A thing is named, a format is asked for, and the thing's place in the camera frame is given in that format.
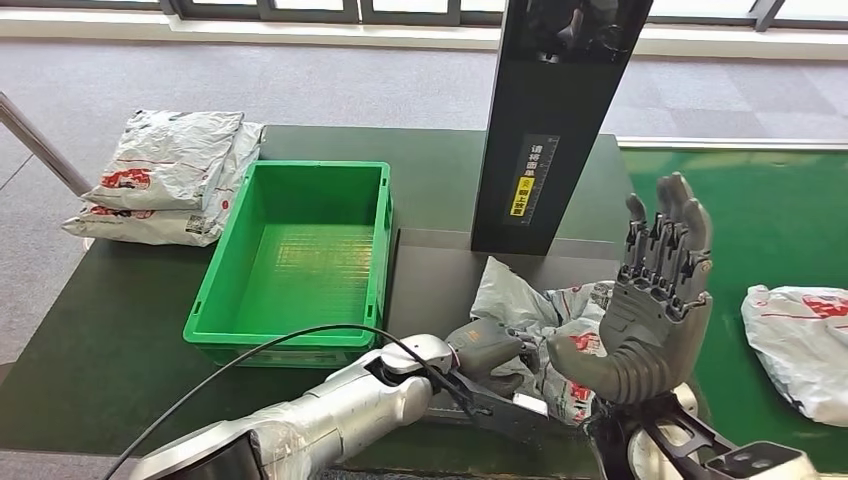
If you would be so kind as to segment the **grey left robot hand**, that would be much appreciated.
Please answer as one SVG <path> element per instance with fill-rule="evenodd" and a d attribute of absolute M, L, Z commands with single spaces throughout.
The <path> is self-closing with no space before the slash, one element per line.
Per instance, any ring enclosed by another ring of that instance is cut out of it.
<path fill-rule="evenodd" d="M 524 377 L 521 373 L 494 374 L 497 367 L 519 360 L 531 374 L 540 368 L 533 338 L 503 322 L 476 319 L 451 332 L 445 341 L 454 351 L 462 375 L 506 399 L 513 397 Z"/>

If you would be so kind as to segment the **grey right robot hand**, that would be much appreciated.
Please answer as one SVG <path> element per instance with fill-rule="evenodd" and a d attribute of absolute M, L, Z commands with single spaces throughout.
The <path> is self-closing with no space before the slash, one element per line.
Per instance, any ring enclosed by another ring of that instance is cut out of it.
<path fill-rule="evenodd" d="M 566 334 L 546 341 L 560 374 L 611 403 L 639 403 L 683 383 L 712 310 L 711 217 L 679 172 L 658 178 L 656 196 L 653 215 L 638 195 L 626 200 L 623 262 L 598 330 L 605 355 L 580 352 Z"/>

